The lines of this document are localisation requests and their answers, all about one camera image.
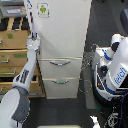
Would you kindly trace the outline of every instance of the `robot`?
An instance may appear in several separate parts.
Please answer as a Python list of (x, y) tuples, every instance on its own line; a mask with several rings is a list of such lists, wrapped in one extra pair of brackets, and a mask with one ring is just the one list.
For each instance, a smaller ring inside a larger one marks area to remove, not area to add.
[[(128, 9), (120, 14), (120, 20), (128, 34)], [(110, 47), (96, 48), (93, 69), (94, 95), (106, 105), (114, 106), (128, 90), (128, 37), (114, 34)]]

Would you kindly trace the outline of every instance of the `drawer handle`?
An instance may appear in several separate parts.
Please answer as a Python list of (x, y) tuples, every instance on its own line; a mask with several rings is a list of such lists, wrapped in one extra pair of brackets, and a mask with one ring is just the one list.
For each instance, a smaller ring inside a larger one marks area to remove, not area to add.
[(16, 74), (16, 71), (14, 72), (8, 72), (8, 73), (0, 73), (0, 75), (15, 75)]
[(0, 64), (3, 64), (3, 63), (8, 63), (9, 60), (7, 59), (7, 61), (0, 61)]
[(57, 65), (57, 66), (64, 66), (64, 65), (66, 65), (66, 64), (71, 63), (71, 61), (66, 61), (66, 62), (64, 62), (64, 63), (62, 63), (62, 64), (58, 64), (58, 63), (56, 63), (55, 61), (50, 61), (50, 63), (51, 63), (51, 64), (54, 64), (54, 65)]
[(66, 80), (66, 81), (52, 81), (53, 83), (56, 83), (56, 84), (66, 84), (66, 83), (68, 83), (69, 81), (68, 80)]

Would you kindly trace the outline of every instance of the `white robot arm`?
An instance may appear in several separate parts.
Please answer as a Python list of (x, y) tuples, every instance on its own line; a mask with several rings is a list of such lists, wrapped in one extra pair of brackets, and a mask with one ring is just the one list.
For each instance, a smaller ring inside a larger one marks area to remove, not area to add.
[(40, 38), (34, 30), (27, 39), (27, 63), (21, 73), (14, 78), (13, 89), (8, 91), (1, 101), (0, 128), (22, 128), (27, 118), (30, 106), (27, 94), (36, 66), (36, 53), (40, 46)]

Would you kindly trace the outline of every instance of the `green sticker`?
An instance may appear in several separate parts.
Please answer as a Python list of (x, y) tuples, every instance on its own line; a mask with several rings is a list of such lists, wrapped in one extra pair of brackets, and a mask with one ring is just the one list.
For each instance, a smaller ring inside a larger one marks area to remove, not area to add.
[(6, 56), (5, 55), (1, 55), (1, 58), (6, 58)]
[(14, 58), (27, 58), (27, 54), (23, 53), (23, 54), (13, 54)]
[(8, 68), (8, 69), (10, 69), (10, 70), (11, 70), (11, 69), (13, 69), (13, 68)]
[(8, 33), (7, 36), (8, 36), (9, 39), (13, 38), (13, 35), (11, 33)]
[(46, 8), (44, 7), (44, 5), (41, 6), (40, 11), (41, 11), (42, 13), (45, 13)]

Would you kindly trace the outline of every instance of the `gray floor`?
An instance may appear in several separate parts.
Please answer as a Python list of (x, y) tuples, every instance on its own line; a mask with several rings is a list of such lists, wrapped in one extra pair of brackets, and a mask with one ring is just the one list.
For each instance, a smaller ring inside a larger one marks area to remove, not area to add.
[[(85, 54), (91, 54), (91, 45), (110, 46), (111, 37), (115, 33), (126, 36), (120, 23), (120, 12), (126, 8), (120, 0), (106, 0), (99, 3), (92, 0), (91, 16), (85, 45)], [(31, 112), (23, 128), (36, 128), (39, 125), (79, 125), (92, 128), (91, 115), (98, 117), (101, 128), (105, 119), (100, 113), (100, 104), (90, 90), (90, 67), (83, 65), (80, 88), (85, 93), (78, 92), (77, 99), (47, 100), (46, 98), (31, 99)]]

